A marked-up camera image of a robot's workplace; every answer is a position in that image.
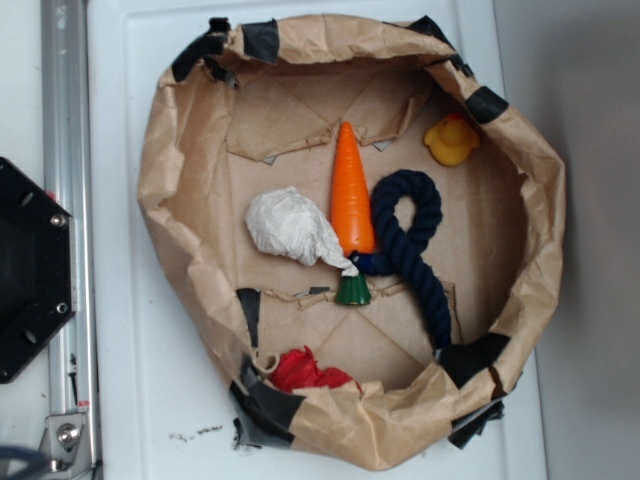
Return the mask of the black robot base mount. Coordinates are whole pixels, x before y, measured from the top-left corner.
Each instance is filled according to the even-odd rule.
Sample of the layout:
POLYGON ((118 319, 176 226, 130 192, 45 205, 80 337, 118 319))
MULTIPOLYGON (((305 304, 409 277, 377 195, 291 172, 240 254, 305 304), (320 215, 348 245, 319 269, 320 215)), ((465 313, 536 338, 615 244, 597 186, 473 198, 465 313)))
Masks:
POLYGON ((36 358, 74 314, 72 217, 1 159, 1 382, 36 358))

